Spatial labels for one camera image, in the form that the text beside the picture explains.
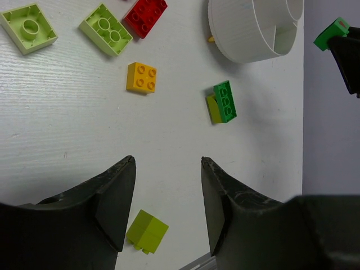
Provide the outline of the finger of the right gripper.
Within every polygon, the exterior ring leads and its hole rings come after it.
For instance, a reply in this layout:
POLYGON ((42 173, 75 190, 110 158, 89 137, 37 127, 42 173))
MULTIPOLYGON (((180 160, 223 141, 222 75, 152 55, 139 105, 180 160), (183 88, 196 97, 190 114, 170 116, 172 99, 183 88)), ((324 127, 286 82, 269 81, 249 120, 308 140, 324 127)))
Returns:
POLYGON ((359 98, 359 28, 350 27, 347 37, 335 36, 327 42, 351 95, 359 98))

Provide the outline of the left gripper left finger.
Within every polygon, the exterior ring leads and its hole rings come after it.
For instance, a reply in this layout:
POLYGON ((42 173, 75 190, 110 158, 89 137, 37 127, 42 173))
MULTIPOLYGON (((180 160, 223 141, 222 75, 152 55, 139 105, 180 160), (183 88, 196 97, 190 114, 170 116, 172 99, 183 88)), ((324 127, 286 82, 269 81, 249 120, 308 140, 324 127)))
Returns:
POLYGON ((37 204, 1 204, 2 269, 114 269, 136 181, 126 156, 37 204))

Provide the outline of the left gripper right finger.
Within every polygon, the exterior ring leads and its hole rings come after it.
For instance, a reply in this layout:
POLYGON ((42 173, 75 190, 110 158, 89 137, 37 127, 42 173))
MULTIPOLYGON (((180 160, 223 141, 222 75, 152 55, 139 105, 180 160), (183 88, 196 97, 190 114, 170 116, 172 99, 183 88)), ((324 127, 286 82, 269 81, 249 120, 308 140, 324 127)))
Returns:
POLYGON ((201 159, 210 253, 219 269, 358 269, 359 196, 271 199, 201 159))

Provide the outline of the dark green lego brick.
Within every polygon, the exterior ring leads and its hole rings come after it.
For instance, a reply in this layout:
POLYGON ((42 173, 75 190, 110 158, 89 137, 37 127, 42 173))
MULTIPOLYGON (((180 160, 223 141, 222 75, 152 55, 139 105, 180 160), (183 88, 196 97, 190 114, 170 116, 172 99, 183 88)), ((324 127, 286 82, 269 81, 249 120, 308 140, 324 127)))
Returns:
POLYGON ((349 33, 350 25, 342 18, 338 17, 333 21, 318 37, 314 40, 314 44, 321 50, 325 51, 329 48, 327 42, 333 37, 346 37, 349 33))

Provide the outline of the lime green lego block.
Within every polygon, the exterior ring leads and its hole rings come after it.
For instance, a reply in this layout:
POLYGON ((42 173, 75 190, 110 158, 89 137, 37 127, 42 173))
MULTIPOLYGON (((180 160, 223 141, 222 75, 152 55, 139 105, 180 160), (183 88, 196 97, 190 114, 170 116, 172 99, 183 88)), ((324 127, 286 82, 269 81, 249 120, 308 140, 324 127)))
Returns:
POLYGON ((126 233, 128 242, 143 253, 155 253, 169 226, 144 210, 140 210, 126 233))

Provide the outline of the green and lime lego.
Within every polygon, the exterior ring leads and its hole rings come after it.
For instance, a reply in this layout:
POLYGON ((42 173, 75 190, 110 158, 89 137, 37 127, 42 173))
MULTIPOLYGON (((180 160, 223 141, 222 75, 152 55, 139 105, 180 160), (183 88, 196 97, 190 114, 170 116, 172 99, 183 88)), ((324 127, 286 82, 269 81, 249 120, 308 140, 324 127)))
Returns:
POLYGON ((228 123, 237 117, 230 81, 213 86, 213 93, 206 97, 211 122, 228 123))

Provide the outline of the light green long lego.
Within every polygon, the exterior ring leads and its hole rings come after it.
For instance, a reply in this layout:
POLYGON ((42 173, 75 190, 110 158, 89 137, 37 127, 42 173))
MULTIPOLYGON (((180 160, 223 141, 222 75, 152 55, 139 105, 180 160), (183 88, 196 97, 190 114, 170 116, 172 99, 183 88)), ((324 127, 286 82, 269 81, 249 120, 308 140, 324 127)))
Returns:
POLYGON ((123 24, 101 3, 79 25, 79 29, 104 53, 116 57, 133 40, 123 24))

